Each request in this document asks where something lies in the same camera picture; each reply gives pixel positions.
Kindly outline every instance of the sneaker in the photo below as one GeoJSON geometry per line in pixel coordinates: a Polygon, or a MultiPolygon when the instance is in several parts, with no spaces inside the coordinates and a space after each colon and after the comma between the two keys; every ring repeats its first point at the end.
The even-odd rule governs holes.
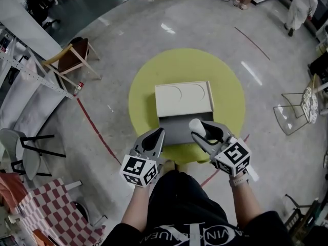
{"type": "Polygon", "coordinates": [[[248,6],[247,5],[244,5],[244,4],[241,4],[239,8],[241,10],[246,10],[246,9],[248,9],[248,6]]]}
{"type": "Polygon", "coordinates": [[[239,4],[240,4],[240,1],[238,1],[238,0],[234,1],[234,6],[239,6],[239,4]]]}
{"type": "Polygon", "coordinates": [[[291,28],[291,29],[289,30],[289,32],[288,32],[288,35],[289,35],[290,37],[292,37],[292,36],[293,36],[293,34],[294,34],[294,29],[293,29],[293,28],[291,28]]]}

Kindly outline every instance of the gray floor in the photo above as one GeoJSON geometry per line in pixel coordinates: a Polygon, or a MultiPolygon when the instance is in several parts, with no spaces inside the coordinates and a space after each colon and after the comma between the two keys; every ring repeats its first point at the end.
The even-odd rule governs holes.
{"type": "Polygon", "coordinates": [[[52,19],[60,24],[47,28],[47,32],[61,46],[66,45],[81,29],[98,17],[128,0],[60,0],[49,10],[52,19]]]}
{"type": "MultiPolygon", "coordinates": [[[[122,161],[136,137],[128,113],[129,88],[143,64],[172,48],[196,48],[219,57],[244,89],[246,115],[241,137],[250,135],[247,144],[260,176],[251,186],[264,210],[276,210],[283,217],[292,209],[283,198],[285,193],[300,204],[309,204],[324,192],[322,157],[327,148],[325,117],[286,136],[273,113],[273,106],[284,105],[281,93],[303,91],[310,81],[306,65],[316,58],[317,42],[305,27],[294,37],[287,36],[283,27],[286,15],[287,9],[277,0],[247,11],[234,7],[232,1],[128,1],[102,16],[110,24],[96,20],[80,33],[102,57],[101,61],[89,62],[102,80],[92,80],[85,70],[77,72],[84,74],[86,82],[78,97],[122,161]],[[162,23],[175,34],[164,30],[162,23]]],[[[58,107],[43,128],[45,133],[55,133],[56,139],[41,143],[42,147],[63,149],[67,154],[65,159],[46,157],[53,178],[61,177],[65,182],[80,179],[83,186],[74,196],[83,197],[93,220],[102,214],[108,217],[109,232],[120,221],[132,194],[132,188],[118,174],[119,163],[99,140],[76,100],[66,100],[58,107]]],[[[200,183],[214,171],[211,165],[189,166],[189,173],[200,183]]],[[[229,221],[236,223],[225,173],[219,172],[204,189],[223,207],[229,221]]]]}

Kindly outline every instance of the wooden chair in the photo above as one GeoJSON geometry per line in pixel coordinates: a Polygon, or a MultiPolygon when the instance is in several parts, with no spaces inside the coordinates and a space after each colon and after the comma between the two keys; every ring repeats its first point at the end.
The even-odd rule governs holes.
{"type": "Polygon", "coordinates": [[[90,69],[100,80],[101,76],[98,75],[97,72],[94,71],[93,68],[87,63],[88,49],[91,49],[97,59],[100,60],[98,54],[88,42],[88,39],[84,38],[81,41],[74,43],[73,45],[69,44],[68,47],[63,49],[62,52],[60,52],[58,55],[47,61],[43,61],[42,65],[48,67],[58,76],[71,83],[74,87],[77,87],[77,84],[68,79],[65,75],[82,66],[86,66],[88,69],[90,69]],[[55,63],[56,61],[58,61],[58,70],[51,66],[51,64],[55,63]]]}
{"type": "Polygon", "coordinates": [[[39,229],[33,231],[37,246],[55,246],[39,229]]]}
{"type": "Polygon", "coordinates": [[[286,221],[285,226],[291,236],[293,242],[303,241],[307,234],[310,232],[312,227],[315,225],[316,219],[321,211],[321,203],[318,199],[315,199],[311,205],[299,205],[291,196],[288,197],[295,205],[294,212],[286,221]],[[304,215],[301,213],[302,208],[308,208],[307,213],[304,215]]]}

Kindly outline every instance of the white wall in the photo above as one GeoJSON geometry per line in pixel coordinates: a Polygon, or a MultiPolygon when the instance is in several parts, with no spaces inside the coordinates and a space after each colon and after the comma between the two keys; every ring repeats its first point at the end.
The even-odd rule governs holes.
{"type": "Polygon", "coordinates": [[[44,59],[62,50],[17,0],[0,0],[0,22],[44,59]]]}

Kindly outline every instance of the metal rack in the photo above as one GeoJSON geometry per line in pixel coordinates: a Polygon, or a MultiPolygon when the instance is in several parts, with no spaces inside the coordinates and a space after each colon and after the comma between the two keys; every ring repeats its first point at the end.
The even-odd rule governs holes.
{"type": "Polygon", "coordinates": [[[26,47],[27,50],[29,52],[31,52],[31,57],[34,57],[34,59],[35,59],[35,55],[37,55],[41,59],[42,59],[42,57],[40,57],[38,54],[36,54],[35,52],[33,52],[24,42],[22,42],[13,33],[11,33],[4,25],[2,25],[1,22],[0,22],[0,27],[3,27],[4,28],[3,31],[4,32],[7,32],[8,34],[10,34],[13,37],[13,40],[10,42],[10,45],[8,46],[10,48],[8,50],[8,52],[3,52],[3,51],[0,50],[0,59],[2,59],[6,63],[6,65],[4,65],[4,68],[1,70],[1,73],[0,73],[0,87],[3,84],[3,82],[4,82],[4,80],[5,80],[6,76],[7,76],[10,68],[11,67],[14,67],[14,68],[18,69],[19,71],[24,72],[31,79],[34,79],[36,81],[39,81],[42,85],[45,85],[46,87],[49,87],[49,88],[51,88],[51,89],[53,89],[53,90],[55,90],[55,91],[63,94],[65,97],[73,98],[73,95],[70,94],[70,93],[68,93],[67,90],[64,90],[64,89],[56,86],[55,84],[49,82],[48,80],[42,78],[37,73],[35,73],[33,71],[30,71],[28,68],[26,68],[25,66],[23,66],[17,60],[15,60],[13,57],[14,57],[14,50],[15,50],[15,46],[16,46],[16,43],[17,42],[19,42],[24,47],[26,47]]]}
{"type": "Polygon", "coordinates": [[[0,40],[4,34],[10,43],[5,52],[0,47],[0,129],[35,136],[58,104],[74,96],[59,76],[43,68],[42,57],[0,23],[0,40]]]}

